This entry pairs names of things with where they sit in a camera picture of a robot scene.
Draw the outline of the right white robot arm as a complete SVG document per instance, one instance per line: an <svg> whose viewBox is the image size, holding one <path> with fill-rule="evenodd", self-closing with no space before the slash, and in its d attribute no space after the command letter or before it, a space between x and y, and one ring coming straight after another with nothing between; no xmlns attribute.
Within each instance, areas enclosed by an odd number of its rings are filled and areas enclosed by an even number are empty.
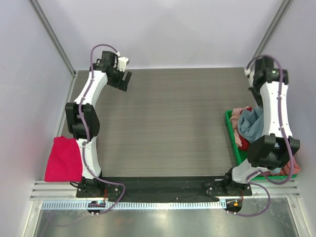
<svg viewBox="0 0 316 237"><path fill-rule="evenodd" d="M258 175L275 185L284 185L294 172L294 155L300 141L293 138L287 116L288 73L276 58L253 58L245 75L251 80L250 91L262 110L263 127L258 137L249 140L246 159L231 168L222 180L205 181L205 195L216 201L220 196L244 196Z"/></svg>

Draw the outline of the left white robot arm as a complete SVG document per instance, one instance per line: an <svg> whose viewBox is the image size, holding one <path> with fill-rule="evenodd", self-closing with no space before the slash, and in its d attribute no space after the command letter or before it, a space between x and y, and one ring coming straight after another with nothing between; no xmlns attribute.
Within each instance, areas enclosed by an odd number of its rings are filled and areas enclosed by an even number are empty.
<svg viewBox="0 0 316 237"><path fill-rule="evenodd" d="M81 181L77 184L79 198L101 197L106 189L101 182L102 170L97 157L97 136L100 121L95 105L104 86L127 91L131 72L126 71L127 57L118 52L103 51L100 59L90 66L85 86L72 103L65 106L68 131L79 148L82 162Z"/></svg>

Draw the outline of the blue-grey t shirt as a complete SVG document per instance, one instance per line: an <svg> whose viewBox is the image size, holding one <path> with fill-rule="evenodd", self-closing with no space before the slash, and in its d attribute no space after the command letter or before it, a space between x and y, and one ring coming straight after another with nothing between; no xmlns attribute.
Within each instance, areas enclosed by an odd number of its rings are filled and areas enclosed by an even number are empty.
<svg viewBox="0 0 316 237"><path fill-rule="evenodd" d="M262 137L264 128L264 110L255 107L242 110L237 122L239 134L249 143L253 143Z"/></svg>

